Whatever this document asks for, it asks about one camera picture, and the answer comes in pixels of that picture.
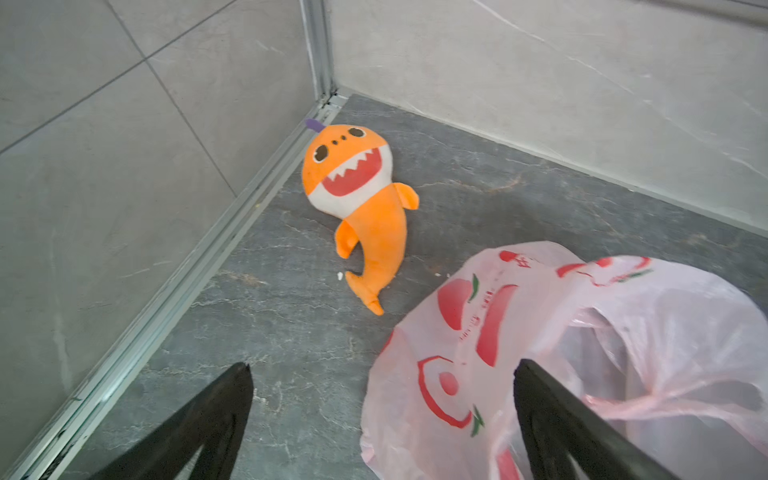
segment purple dorsal fin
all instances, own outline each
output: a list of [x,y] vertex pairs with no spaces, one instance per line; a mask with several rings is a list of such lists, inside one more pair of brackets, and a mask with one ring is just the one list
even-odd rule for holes
[[326,127],[325,125],[315,120],[314,118],[307,118],[304,121],[304,124],[306,125],[307,128],[309,128],[310,130],[314,130],[317,133],[320,133]]

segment pink plastic bag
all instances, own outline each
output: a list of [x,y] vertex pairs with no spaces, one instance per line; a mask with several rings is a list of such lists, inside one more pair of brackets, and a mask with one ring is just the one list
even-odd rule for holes
[[751,300],[690,266],[584,264],[549,242],[482,251],[398,324],[370,371],[363,459],[386,480],[530,478],[522,358],[684,480],[766,477],[768,323]]

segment stuffed toy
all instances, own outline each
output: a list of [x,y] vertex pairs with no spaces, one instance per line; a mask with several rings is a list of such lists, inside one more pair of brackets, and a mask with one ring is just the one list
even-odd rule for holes
[[360,242],[362,276],[346,272],[346,282],[372,312],[383,315],[379,292],[395,278],[406,252],[403,209],[419,208],[419,195],[392,183],[392,152],[377,133],[317,120],[306,126],[318,135],[304,156],[304,192],[315,208],[342,219],[335,235],[340,257],[349,258]]

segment beige marble wall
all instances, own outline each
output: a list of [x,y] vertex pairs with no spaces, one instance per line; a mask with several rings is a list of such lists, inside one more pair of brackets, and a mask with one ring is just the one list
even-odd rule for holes
[[313,103],[298,1],[0,0],[0,474]]
[[768,232],[766,30],[636,0],[330,0],[341,85]]

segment plush shark mouth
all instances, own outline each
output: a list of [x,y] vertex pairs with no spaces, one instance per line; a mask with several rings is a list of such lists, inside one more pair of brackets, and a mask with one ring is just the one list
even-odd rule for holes
[[381,152],[373,148],[339,165],[323,179],[323,186],[334,197],[343,197],[368,183],[381,169]]

